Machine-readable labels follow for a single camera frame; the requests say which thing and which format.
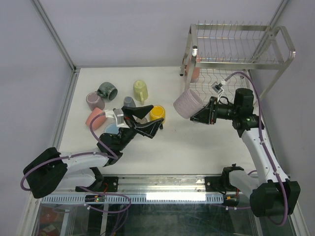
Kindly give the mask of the lilac ribbed mug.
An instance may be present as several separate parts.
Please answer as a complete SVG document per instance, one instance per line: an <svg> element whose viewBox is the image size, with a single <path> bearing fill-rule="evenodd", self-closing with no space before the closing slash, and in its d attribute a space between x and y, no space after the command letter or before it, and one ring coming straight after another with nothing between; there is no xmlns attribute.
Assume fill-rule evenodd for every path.
<svg viewBox="0 0 315 236"><path fill-rule="evenodd" d="M176 112L189 119L204 108L201 98L191 89L186 89L173 103Z"/></svg>

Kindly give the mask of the pink tall tumbler cup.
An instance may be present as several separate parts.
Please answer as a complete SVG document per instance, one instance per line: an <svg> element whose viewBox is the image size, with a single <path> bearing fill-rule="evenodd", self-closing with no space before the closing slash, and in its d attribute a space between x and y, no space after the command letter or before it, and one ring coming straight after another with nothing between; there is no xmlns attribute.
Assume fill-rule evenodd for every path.
<svg viewBox="0 0 315 236"><path fill-rule="evenodd" d="M191 64L191 57L189 58L187 65L185 67L185 76L187 76L189 73L190 64ZM195 67L193 70L190 82L196 83L198 81L199 75L200 75L200 67Z"/></svg>

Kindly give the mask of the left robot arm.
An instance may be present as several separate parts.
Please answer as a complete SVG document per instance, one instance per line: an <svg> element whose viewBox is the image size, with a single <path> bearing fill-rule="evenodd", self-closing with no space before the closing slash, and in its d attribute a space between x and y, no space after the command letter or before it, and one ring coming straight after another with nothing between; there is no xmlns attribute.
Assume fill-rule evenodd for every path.
<svg viewBox="0 0 315 236"><path fill-rule="evenodd" d="M62 154L50 147L27 165L20 186L30 191L36 199L53 193L55 190L75 188L83 191L97 191L103 186L100 167L115 164L123 155L123 149L140 134L152 139L164 122L157 118L147 123L139 123L152 109L153 105L143 107L126 107L103 110L92 119L89 129L94 135L93 123L101 116L113 118L119 129L117 134L103 133L95 137L99 151Z"/></svg>

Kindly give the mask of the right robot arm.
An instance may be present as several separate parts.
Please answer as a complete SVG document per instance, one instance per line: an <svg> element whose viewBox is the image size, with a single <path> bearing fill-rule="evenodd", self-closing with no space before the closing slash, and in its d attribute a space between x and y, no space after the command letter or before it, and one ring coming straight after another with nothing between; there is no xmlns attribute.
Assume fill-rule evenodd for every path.
<svg viewBox="0 0 315 236"><path fill-rule="evenodd" d="M301 188L298 182L289 180L277 162L261 118L253 113L253 100L253 91L247 88L236 89L233 103L221 104L212 96L190 120L203 124L230 120L252 157L258 178L249 176L241 167L226 167L220 178L221 187L239 189L249 198L257 217L288 216L294 211Z"/></svg>

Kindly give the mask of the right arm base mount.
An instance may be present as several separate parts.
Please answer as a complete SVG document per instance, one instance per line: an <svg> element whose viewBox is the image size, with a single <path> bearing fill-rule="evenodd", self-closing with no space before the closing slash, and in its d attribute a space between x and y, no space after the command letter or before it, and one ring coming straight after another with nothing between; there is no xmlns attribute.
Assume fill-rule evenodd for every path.
<svg viewBox="0 0 315 236"><path fill-rule="evenodd" d="M243 171L244 169L236 164L224 167L220 176L206 176L205 190L206 192L219 192L226 195L227 192L236 192L236 187L231 185L229 180L229 174L232 171Z"/></svg>

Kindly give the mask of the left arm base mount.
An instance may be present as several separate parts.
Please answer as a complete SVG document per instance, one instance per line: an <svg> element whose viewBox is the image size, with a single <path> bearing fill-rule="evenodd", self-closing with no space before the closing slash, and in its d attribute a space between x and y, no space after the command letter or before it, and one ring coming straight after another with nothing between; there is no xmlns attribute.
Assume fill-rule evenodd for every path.
<svg viewBox="0 0 315 236"><path fill-rule="evenodd" d="M118 191L119 177L117 176L104 176L97 167L89 168L94 177L91 184L79 184L75 187L76 192L83 192L84 189L80 188L83 186L92 192L108 192L114 193Z"/></svg>

